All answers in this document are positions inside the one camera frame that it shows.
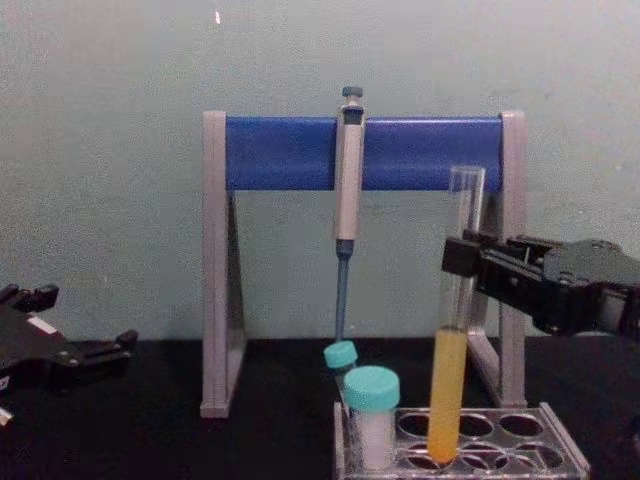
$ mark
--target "test tube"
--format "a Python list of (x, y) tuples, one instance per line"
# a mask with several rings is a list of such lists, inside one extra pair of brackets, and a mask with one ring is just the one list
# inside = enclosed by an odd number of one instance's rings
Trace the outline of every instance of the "test tube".
[(356, 360), (358, 360), (358, 352), (356, 347), (350, 340), (335, 342), (324, 349), (324, 360), (327, 367), (331, 370), (333, 378), (336, 381), (340, 400), (343, 405), (344, 401), (344, 377), (349, 371), (356, 368)]
[[(485, 170), (453, 167), (449, 179), (448, 235), (460, 238), (464, 230), (480, 227)], [(475, 280), (442, 272), (440, 320), (431, 377), (431, 402), (427, 450), (439, 463), (451, 462), (457, 452), (460, 410), (471, 324)]]
[(395, 461), (395, 407), (400, 379), (384, 367), (351, 370), (344, 378), (345, 401), (351, 409), (349, 428), (365, 470), (384, 470)]

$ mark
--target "micropipette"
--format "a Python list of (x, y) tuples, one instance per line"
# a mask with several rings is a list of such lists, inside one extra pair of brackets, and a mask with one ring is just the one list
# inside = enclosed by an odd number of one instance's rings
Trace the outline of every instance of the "micropipette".
[(347, 305), (349, 259), (358, 230), (358, 204), (362, 189), (364, 151), (364, 108), (360, 105), (362, 88), (344, 87), (345, 104), (338, 110), (336, 132), (335, 189), (337, 204), (334, 222), (338, 257), (338, 292), (336, 298), (336, 342), (344, 338)]

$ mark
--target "gray stand leg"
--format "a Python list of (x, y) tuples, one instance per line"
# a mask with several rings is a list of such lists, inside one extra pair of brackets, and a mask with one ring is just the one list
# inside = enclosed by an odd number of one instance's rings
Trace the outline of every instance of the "gray stand leg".
[[(526, 218), (526, 126), (521, 112), (504, 112), (502, 172), (503, 191), (498, 220), (501, 237), (523, 234)], [(524, 407), (524, 342), (526, 316), (500, 305), (500, 349), (493, 348), (484, 329), (487, 299), (476, 294), (478, 320), (469, 332), (471, 358), (496, 405)]]
[(226, 191), (226, 115), (203, 116), (203, 392), (200, 415), (229, 416), (244, 356), (235, 203)]

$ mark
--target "white label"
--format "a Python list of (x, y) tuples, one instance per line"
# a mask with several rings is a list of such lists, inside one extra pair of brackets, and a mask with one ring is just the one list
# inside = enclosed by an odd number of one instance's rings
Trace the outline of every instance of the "white label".
[(57, 330), (55, 328), (53, 328), (51, 325), (49, 325), (47, 322), (45, 322), (41, 318), (30, 317), (29, 320), (27, 320), (27, 322), (29, 322), (34, 327), (38, 327), (44, 333), (48, 333), (49, 335), (51, 335), (52, 333), (56, 333), (57, 332)]

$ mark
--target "teal screw cap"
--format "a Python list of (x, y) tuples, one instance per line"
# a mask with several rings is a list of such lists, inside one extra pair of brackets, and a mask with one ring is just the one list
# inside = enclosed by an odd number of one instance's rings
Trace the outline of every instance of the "teal screw cap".
[(381, 412), (400, 402), (400, 379), (384, 367), (354, 368), (344, 377), (344, 400), (363, 412)]
[(356, 347), (350, 340), (336, 342), (324, 349), (324, 361), (329, 368), (342, 368), (358, 359)]

